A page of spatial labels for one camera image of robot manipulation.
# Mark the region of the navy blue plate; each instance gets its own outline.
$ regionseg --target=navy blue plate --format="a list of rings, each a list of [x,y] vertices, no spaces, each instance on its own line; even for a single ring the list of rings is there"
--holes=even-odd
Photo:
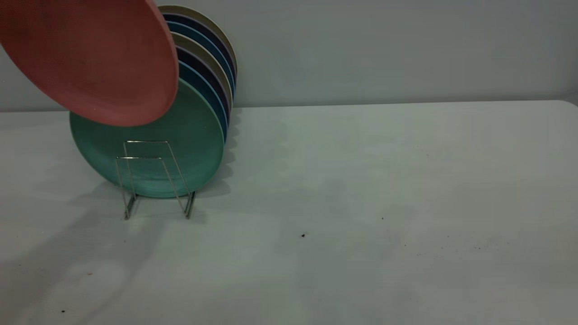
[[[213,44],[215,44],[215,46],[218,47],[218,49],[219,49],[219,51],[221,51],[221,53],[225,54],[225,59],[226,59],[227,63],[229,63],[229,67],[234,67],[231,53],[229,53],[229,50],[227,50],[227,47],[223,44],[221,39],[219,39],[219,37],[215,33],[213,33],[213,31],[211,31],[207,26],[199,23],[196,20],[193,20],[193,19],[186,17],[186,16],[181,16],[179,14],[164,13],[163,17],[165,17],[166,21],[173,21],[174,23],[180,23],[180,24],[188,26],[188,27],[202,33],[211,42],[213,42]],[[237,80],[237,71],[233,70],[233,74],[234,74],[235,80]]]
[[[236,88],[235,76],[233,74],[233,70],[229,66],[229,63],[225,59],[225,55],[221,52],[221,50],[219,50],[218,47],[205,35],[189,26],[180,23],[174,23],[173,21],[168,21],[167,24],[169,25],[169,29],[172,32],[177,32],[196,41],[197,43],[202,45],[207,51],[209,51],[215,57],[215,59],[217,59],[218,63],[221,65],[221,67],[223,68],[223,70],[225,70],[225,73],[227,74],[227,79],[229,80],[229,84],[231,85],[231,92],[234,95]]]
[[[221,102],[215,89],[211,87],[210,83],[203,77],[203,75],[196,70],[196,68],[202,66],[203,63],[200,61],[195,62],[194,60],[189,60],[189,63],[193,64],[193,66],[190,66],[181,61],[178,51],[179,49],[177,49],[177,55],[179,56],[179,77],[195,88],[201,96],[207,100],[221,124],[223,138],[226,141],[229,125],[227,122],[227,115],[225,114],[225,106],[223,105],[223,102]]]

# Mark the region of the stack of plates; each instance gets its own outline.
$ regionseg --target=stack of plates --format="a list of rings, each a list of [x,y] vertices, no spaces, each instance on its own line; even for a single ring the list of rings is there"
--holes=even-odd
[[[126,146],[129,156],[163,158],[178,195],[216,173],[237,64],[214,22],[151,0],[3,1],[0,9],[10,15],[0,17],[0,29],[11,32],[0,32],[2,45],[29,79],[71,111],[76,145],[105,179],[119,185],[115,159],[130,140],[171,144],[186,183],[163,142]],[[119,163],[125,189],[132,179],[137,194],[175,196],[158,160],[125,162]]]

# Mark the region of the white table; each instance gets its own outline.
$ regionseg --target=white table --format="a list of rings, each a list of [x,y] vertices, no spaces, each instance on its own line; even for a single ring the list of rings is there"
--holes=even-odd
[[[566,102],[237,108],[191,220],[123,221],[65,112],[0,154],[3,325],[578,323]]]

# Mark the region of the teal plate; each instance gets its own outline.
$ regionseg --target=teal plate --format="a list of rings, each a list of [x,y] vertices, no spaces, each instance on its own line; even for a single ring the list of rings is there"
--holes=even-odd
[[[223,131],[209,103],[183,79],[179,79],[176,99],[160,119],[138,127],[115,127],[70,113],[72,136],[86,161],[106,180],[118,186],[114,163],[124,156],[123,143],[128,140],[169,141],[183,183],[165,143],[128,143],[127,153],[136,157],[161,157],[165,161],[179,196],[186,195],[187,186],[196,191],[217,172],[223,158]],[[135,192],[156,198],[174,197],[162,163],[158,159],[129,160]],[[130,191],[127,160],[119,160],[123,188]]]

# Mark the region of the gray wall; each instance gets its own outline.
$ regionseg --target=gray wall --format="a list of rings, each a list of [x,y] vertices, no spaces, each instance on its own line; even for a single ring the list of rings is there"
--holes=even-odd
[[[578,90],[576,0],[157,0],[219,23],[237,106],[547,99]],[[53,109],[0,53],[0,109]]]

